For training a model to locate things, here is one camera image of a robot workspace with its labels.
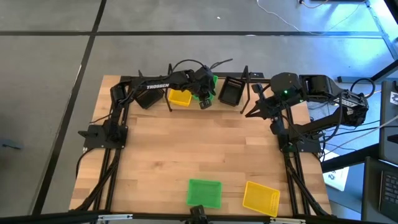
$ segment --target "yellow basket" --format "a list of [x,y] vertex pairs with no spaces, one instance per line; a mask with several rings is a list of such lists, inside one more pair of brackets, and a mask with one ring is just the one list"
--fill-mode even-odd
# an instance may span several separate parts
[[279,207],[278,190],[248,181],[244,190],[243,207],[276,217]]
[[188,90],[184,92],[180,90],[170,90],[169,101],[180,106],[189,106],[192,94]]

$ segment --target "gray floor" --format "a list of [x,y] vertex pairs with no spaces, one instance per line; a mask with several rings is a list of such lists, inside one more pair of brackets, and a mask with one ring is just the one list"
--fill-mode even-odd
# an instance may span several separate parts
[[[300,30],[310,31],[328,30],[357,6],[357,3],[342,3],[307,9],[290,0],[260,3]],[[384,6],[377,1],[375,4],[382,11]],[[0,0],[0,30],[91,30],[99,5],[100,0],[35,0],[35,3]],[[390,18],[383,18],[388,23]],[[292,30],[259,9],[255,0],[108,0],[99,29]],[[333,30],[377,31],[377,27],[363,4]],[[21,151],[0,150],[0,217],[25,215],[30,211],[87,40],[87,37],[0,37],[0,136],[24,145]],[[252,71],[264,72],[267,77],[294,72],[332,78],[371,76],[393,61],[384,41],[377,37],[97,37],[44,206],[45,213],[68,209],[75,165],[83,145],[77,131],[88,126],[102,76],[137,75],[138,69],[147,76],[163,75],[168,63],[185,58],[207,64],[234,58],[217,68],[219,71],[240,72],[248,65]],[[358,91],[369,91],[369,86],[358,85]],[[379,96],[370,99],[376,114],[369,116],[367,122],[379,119]],[[311,115],[325,116],[327,108],[312,111]],[[336,137],[330,143],[350,137]],[[374,133],[346,147],[360,149],[377,140]],[[355,178],[358,172],[361,169],[350,171],[350,175]],[[352,192],[346,198],[360,201],[358,187],[361,185],[347,186]],[[347,208],[335,204],[332,208],[341,217],[358,219]]]

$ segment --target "black tray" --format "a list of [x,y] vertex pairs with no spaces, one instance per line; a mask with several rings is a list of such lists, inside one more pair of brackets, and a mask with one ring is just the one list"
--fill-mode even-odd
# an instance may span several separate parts
[[163,97],[164,91],[161,89],[156,90],[143,90],[138,93],[136,101],[143,109],[150,108],[154,103],[158,102]]
[[239,105],[246,82],[237,78],[226,77],[218,99],[225,104]]

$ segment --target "table leg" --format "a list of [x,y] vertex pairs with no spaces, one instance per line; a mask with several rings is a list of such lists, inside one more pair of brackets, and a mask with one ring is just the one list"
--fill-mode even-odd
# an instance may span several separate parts
[[363,163],[368,156],[379,159],[379,143],[322,162],[322,172],[326,173]]
[[[397,70],[398,70],[398,60],[392,62],[386,68],[383,68],[380,72],[370,77],[370,79],[375,83],[381,83],[384,80],[391,82],[398,81],[398,78],[387,78],[389,75],[393,74]],[[360,78],[362,77],[337,77],[337,81],[339,83],[353,83]]]

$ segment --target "wooden table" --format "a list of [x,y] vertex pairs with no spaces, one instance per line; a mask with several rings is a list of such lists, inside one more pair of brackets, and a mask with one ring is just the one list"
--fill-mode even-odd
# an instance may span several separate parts
[[[99,90],[93,120],[109,113],[109,89],[120,76],[106,75]],[[219,93],[224,80],[219,79]],[[244,91],[243,101],[247,94]],[[246,112],[258,100],[251,92]],[[148,110],[130,105],[126,147],[122,150],[114,189],[112,212],[188,214],[188,180],[218,180],[223,183],[221,209],[206,208],[208,215],[262,215],[242,206],[247,181],[280,190],[278,216],[291,216],[284,158],[269,120],[245,118],[236,107],[220,103],[201,110],[194,99],[190,107],[172,105],[163,98]],[[309,122],[306,103],[292,108],[294,121]],[[87,154],[80,165],[70,208],[76,208],[97,184],[104,149]],[[319,161],[301,153],[305,183],[317,202],[331,212]],[[105,187],[100,208],[104,208]],[[300,191],[297,204],[303,213]]]

